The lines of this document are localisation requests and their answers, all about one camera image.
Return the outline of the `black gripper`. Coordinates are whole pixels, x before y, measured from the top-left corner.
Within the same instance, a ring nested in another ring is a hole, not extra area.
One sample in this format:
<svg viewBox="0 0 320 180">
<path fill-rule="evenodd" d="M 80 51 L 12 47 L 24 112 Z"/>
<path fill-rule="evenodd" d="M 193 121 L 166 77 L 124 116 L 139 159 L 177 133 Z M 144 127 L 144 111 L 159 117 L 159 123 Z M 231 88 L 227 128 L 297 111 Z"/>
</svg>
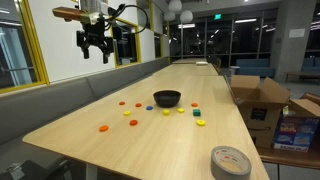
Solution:
<svg viewBox="0 0 320 180">
<path fill-rule="evenodd" d="M 104 35 L 105 24 L 83 24 L 83 30 L 76 32 L 77 46 L 83 50 L 84 59 L 89 58 L 89 47 L 96 46 L 103 52 L 103 64 L 108 63 L 109 51 L 113 50 L 113 38 Z"/>
</svg>

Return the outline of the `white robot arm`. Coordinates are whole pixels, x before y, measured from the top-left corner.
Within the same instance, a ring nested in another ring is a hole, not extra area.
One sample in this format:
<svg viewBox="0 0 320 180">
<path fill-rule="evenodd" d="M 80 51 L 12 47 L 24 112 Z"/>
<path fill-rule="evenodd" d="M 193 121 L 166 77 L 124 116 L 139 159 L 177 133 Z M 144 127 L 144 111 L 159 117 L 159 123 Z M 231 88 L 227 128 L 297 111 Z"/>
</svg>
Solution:
<svg viewBox="0 0 320 180">
<path fill-rule="evenodd" d="M 89 58 L 89 47 L 98 47 L 102 52 L 103 63 L 108 63 L 108 58 L 113 50 L 113 39 L 105 35 L 106 18 L 102 11 L 106 6 L 101 0 L 79 0 L 80 9 L 84 18 L 81 20 L 82 31 L 76 32 L 77 46 L 81 48 L 83 57 Z"/>
</svg>

